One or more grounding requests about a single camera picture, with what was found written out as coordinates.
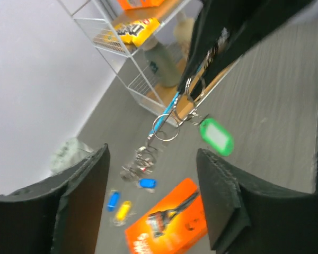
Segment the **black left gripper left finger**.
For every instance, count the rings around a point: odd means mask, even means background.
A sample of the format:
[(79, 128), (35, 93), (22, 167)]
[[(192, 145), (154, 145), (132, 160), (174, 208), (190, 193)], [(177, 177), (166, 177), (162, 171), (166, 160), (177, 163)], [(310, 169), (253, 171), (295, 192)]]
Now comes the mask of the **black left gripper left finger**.
[(109, 168), (104, 144), (60, 173), (0, 195), (0, 253), (94, 253)]

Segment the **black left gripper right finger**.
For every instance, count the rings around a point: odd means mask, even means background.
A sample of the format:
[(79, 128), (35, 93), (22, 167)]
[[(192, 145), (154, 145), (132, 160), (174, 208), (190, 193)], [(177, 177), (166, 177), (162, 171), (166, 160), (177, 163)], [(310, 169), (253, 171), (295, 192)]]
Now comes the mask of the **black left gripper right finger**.
[(318, 253), (318, 192), (275, 185), (206, 149), (196, 163), (212, 251)]

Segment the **green tag key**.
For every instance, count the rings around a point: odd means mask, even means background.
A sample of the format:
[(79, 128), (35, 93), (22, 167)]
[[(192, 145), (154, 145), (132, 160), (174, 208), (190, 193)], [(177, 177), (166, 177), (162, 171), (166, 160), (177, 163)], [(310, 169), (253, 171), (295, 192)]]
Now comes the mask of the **green tag key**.
[(204, 119), (200, 124), (199, 132), (202, 139), (221, 156), (229, 156), (233, 152), (233, 137), (215, 119)]

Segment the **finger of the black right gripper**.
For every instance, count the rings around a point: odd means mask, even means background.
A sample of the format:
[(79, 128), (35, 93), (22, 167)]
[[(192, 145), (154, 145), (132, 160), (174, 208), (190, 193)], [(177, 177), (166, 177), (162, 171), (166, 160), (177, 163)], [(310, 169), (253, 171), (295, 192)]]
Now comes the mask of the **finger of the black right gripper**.
[(207, 51), (217, 44), (222, 29), (238, 30), (253, 10), (254, 1), (203, 1), (193, 27), (187, 65), (178, 92), (184, 92), (187, 79), (196, 73)]
[[(311, 1), (254, 1), (254, 10), (238, 30), (223, 28), (229, 38), (204, 72), (205, 82), (211, 82), (225, 67), (310, 4)], [(190, 95), (196, 98), (200, 93), (201, 83), (197, 83)]]

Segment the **metal key organizer blue handle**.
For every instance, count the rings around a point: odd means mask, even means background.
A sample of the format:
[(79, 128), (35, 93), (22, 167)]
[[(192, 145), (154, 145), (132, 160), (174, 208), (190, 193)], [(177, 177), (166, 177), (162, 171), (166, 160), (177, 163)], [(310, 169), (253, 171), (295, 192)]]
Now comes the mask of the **metal key organizer blue handle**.
[[(124, 181), (130, 182), (136, 178), (141, 178), (145, 174), (151, 173), (160, 152), (159, 148), (153, 146), (154, 140), (160, 141), (161, 145), (174, 140), (179, 134), (180, 126), (184, 122), (191, 121), (193, 117), (197, 116), (197, 107), (206, 93), (206, 82), (203, 75), (208, 68), (208, 65), (209, 63), (205, 60), (198, 67), (196, 74), (187, 80), (184, 94), (177, 93), (169, 106), (164, 110), (164, 113), (154, 120), (152, 129), (146, 138), (145, 145), (135, 150), (135, 155), (131, 163), (122, 166), (120, 176)], [(201, 83), (201, 93), (196, 99), (193, 99), (189, 92), (192, 83)], [(192, 109), (190, 112), (186, 113), (186, 115), (180, 116), (178, 113), (178, 103), (183, 97), (187, 98)], [(168, 119), (172, 119), (176, 122), (176, 134), (171, 138), (165, 131), (163, 131), (163, 125), (168, 121)]]

